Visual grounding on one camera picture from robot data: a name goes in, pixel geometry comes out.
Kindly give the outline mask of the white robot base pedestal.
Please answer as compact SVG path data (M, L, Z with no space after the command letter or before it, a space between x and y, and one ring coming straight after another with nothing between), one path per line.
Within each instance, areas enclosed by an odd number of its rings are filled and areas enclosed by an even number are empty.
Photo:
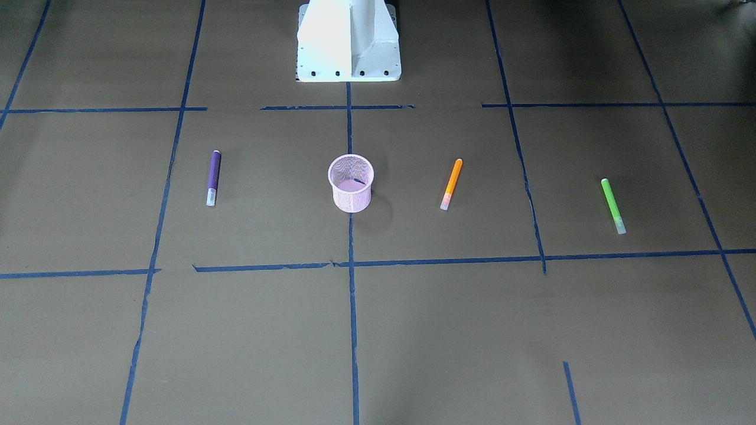
M399 24L385 1L310 1L299 7L295 78L302 83L398 81Z

